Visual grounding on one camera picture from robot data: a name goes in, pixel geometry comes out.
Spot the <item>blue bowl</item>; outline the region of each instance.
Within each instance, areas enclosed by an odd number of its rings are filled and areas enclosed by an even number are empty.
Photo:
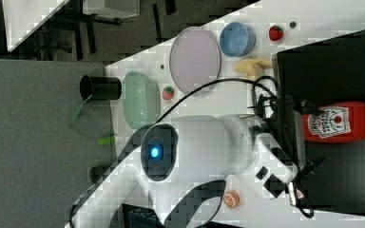
[[[233,22],[221,32],[221,51],[229,57],[248,54],[256,44],[256,34],[246,25]]]

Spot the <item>yellow object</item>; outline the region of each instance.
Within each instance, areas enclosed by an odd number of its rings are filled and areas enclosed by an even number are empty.
[[[272,61],[264,59],[244,59],[233,66],[235,72],[242,73],[245,79],[257,80],[266,68],[272,68]]]

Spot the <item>pink plate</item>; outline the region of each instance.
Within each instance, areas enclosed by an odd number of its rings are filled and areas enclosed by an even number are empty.
[[[176,86],[188,93],[218,79],[221,52],[213,34],[202,28],[187,28],[177,36],[170,52],[171,77]],[[204,88],[196,94],[208,91]]]

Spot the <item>gray floor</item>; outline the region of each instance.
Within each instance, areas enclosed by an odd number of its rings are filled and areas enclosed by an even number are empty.
[[[83,75],[104,66],[0,60],[0,227],[64,227],[70,205],[91,182],[89,169],[111,164],[108,101],[88,102],[74,125]]]
[[[164,0],[141,0],[141,14],[126,18],[120,26],[94,23],[97,52],[88,53],[86,27],[81,25],[84,59],[108,65],[159,44],[152,6],[157,4],[160,15],[162,38],[170,39],[180,31],[201,26],[223,15],[249,5],[245,0],[176,0],[176,12],[166,15]],[[59,31],[55,44],[71,44],[74,35]],[[54,61],[76,61],[76,54],[62,50],[53,53]]]

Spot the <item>small red object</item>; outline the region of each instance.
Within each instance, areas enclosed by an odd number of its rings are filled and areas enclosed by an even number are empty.
[[[315,143],[351,143],[365,139],[365,103],[324,106],[318,116],[303,115],[304,139]]]
[[[283,38],[283,35],[284,31],[281,27],[272,26],[271,28],[269,28],[269,39],[271,39],[271,41],[280,40],[281,38]]]
[[[163,89],[163,99],[165,100],[171,100],[174,96],[174,89],[170,86],[167,86],[165,89]]]

